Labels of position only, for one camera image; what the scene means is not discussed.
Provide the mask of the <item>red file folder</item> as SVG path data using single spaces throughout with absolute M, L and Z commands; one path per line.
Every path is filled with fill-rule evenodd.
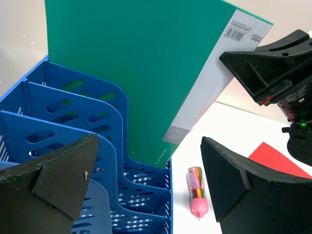
M 312 178 L 294 162 L 265 142 L 262 142 L 250 154 L 249 159 L 283 173 L 308 179 Z

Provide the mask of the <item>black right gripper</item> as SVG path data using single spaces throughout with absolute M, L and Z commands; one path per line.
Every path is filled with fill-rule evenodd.
M 287 59 L 312 57 L 312 38 L 302 30 L 295 30 L 273 43 L 257 47 L 254 52 L 224 52 L 220 61 L 234 75 L 248 94 L 257 98 L 282 79 L 293 63 Z M 312 165 L 312 77 L 270 96 L 259 105 L 276 104 L 289 127 L 282 132 L 289 134 L 287 149 L 296 160 Z

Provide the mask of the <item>green clip file folder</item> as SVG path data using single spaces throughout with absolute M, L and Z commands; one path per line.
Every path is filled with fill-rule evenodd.
M 273 24 L 223 0 L 47 0 L 49 60 L 110 81 L 128 100 L 128 154 L 163 168 Z

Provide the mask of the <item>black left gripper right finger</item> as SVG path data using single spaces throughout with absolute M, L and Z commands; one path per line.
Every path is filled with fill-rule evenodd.
M 201 155 L 216 221 L 224 234 L 309 234 L 312 181 L 237 154 L 209 137 Z

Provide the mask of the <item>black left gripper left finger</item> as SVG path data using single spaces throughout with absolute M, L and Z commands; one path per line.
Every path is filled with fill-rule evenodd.
M 98 137 L 86 135 L 0 172 L 2 234 L 69 234 L 84 202 Z

